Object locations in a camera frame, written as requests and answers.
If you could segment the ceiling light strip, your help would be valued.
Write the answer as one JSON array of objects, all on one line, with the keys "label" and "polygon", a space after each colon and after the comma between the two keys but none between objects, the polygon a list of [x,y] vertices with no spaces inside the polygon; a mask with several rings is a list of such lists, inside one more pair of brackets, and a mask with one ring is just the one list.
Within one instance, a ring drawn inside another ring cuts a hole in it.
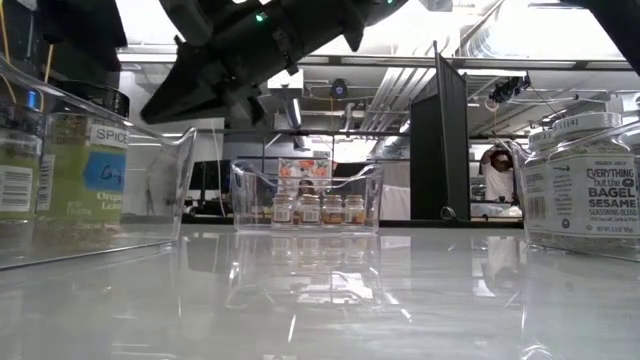
[{"label": "ceiling light strip", "polygon": [[126,48],[117,52],[121,63],[174,63],[175,48]]}]

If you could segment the floral poster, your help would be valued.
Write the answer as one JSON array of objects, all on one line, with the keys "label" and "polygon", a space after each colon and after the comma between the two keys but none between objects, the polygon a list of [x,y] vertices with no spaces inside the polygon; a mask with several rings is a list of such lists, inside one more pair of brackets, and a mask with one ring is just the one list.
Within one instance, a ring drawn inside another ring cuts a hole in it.
[{"label": "floral poster", "polygon": [[314,185],[326,186],[331,179],[333,162],[329,159],[295,160],[280,158],[277,177],[285,188],[297,188],[302,180],[310,180]]}]

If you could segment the clear plastic bin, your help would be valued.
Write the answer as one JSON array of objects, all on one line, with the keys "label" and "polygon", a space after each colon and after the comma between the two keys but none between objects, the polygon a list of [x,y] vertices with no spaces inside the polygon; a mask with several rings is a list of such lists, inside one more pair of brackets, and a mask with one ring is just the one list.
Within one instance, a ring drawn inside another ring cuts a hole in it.
[{"label": "clear plastic bin", "polygon": [[0,221],[0,269],[176,240],[193,168],[195,129],[163,136],[130,120],[129,99],[116,89],[70,80],[43,82],[0,55],[0,102],[27,106],[29,90],[41,96],[42,157],[47,111],[58,99],[127,125],[123,205],[117,224],[87,225],[42,222],[36,201],[31,221]]},{"label": "clear plastic bin", "polygon": [[[314,185],[321,202],[321,223],[315,226],[300,225],[298,221],[298,187],[289,189],[281,186],[277,172],[266,174],[254,164],[238,160],[231,164],[230,184],[234,227],[238,231],[312,231],[319,233],[363,233],[377,232],[380,221],[381,192],[383,190],[383,167],[369,164],[356,167],[352,175],[334,175],[332,171],[328,185]],[[293,223],[286,226],[272,224],[273,198],[286,193],[294,199]],[[343,203],[347,195],[361,195],[364,198],[366,218],[363,225],[327,226],[322,223],[322,204],[327,195],[340,195]]]},{"label": "clear plastic bin", "polygon": [[[634,130],[640,129],[640,121],[636,121],[636,122],[633,122],[633,123],[625,124],[623,122],[622,116],[621,116],[621,119],[622,119],[622,125],[617,127],[617,128],[614,128],[612,130],[609,130],[607,133],[609,135],[611,135],[614,139],[619,140],[622,143],[624,143],[624,136],[627,133],[630,133],[630,132],[632,132]],[[528,148],[522,148],[519,145],[514,145],[513,148],[512,148],[513,159],[514,159],[514,177],[515,177],[515,180],[516,180],[517,193],[518,193],[518,196],[519,196],[519,204],[520,204],[520,207],[521,207],[521,209],[523,211],[523,216],[524,216],[524,204],[523,204],[523,190],[522,190],[520,170],[521,170],[521,164],[523,162],[523,158],[528,153],[528,150],[529,150],[529,146],[528,146]],[[547,226],[548,226],[548,216],[549,216],[549,214],[550,214],[550,211],[548,210],[548,215],[546,217]],[[539,247],[548,247],[548,248],[555,248],[555,249],[561,249],[561,250],[576,252],[576,251],[573,251],[573,250],[570,250],[570,249],[554,247],[551,244],[543,245],[543,246],[539,246]],[[620,259],[626,259],[626,260],[631,260],[631,261],[635,261],[635,262],[640,262],[640,251],[638,251],[636,253],[633,253],[633,254],[631,254],[631,253],[602,253],[602,252],[600,252],[600,253],[576,252],[576,253],[602,255],[602,256],[607,256],[607,257],[620,258]]]}]

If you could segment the white round pillar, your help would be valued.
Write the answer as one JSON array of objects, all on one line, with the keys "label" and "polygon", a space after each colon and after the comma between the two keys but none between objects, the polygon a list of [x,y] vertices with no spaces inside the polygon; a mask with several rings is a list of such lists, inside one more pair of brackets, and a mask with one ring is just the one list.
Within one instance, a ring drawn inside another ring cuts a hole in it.
[{"label": "white round pillar", "polygon": [[223,155],[223,118],[206,118],[195,121],[197,129],[194,160],[196,162],[217,161]]}]

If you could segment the silver ceiling ducts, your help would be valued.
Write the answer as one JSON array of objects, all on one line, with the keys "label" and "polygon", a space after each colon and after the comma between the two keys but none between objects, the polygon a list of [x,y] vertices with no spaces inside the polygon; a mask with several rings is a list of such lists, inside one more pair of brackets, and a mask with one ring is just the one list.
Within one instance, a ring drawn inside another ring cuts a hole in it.
[{"label": "silver ceiling ducts", "polygon": [[425,85],[435,75],[434,68],[389,68],[365,111],[360,129],[383,131],[408,109]]}]

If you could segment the black partition panel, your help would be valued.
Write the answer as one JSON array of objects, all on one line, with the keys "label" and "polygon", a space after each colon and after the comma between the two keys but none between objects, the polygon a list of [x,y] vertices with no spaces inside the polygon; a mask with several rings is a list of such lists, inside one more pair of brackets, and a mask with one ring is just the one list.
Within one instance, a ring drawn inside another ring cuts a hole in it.
[{"label": "black partition panel", "polygon": [[441,55],[436,42],[435,75],[410,104],[410,218],[442,220],[451,207],[458,220],[471,219],[467,84]]}]

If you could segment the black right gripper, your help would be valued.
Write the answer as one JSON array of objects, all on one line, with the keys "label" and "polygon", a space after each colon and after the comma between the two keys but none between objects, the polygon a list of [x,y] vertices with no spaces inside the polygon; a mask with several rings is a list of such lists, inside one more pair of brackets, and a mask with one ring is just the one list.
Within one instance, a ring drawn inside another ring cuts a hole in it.
[{"label": "black right gripper", "polygon": [[251,24],[194,47],[177,43],[169,74],[141,110],[146,123],[229,115],[239,106],[249,121],[263,120],[260,84],[295,64],[295,28]]}]

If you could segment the dark background monitor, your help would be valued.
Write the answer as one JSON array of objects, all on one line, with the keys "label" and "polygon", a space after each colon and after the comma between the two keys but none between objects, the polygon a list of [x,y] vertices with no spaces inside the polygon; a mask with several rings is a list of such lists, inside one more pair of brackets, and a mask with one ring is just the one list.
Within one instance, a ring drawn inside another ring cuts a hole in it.
[{"label": "dark background monitor", "polygon": [[198,161],[194,163],[189,189],[190,190],[221,190],[230,192],[231,162]]}]

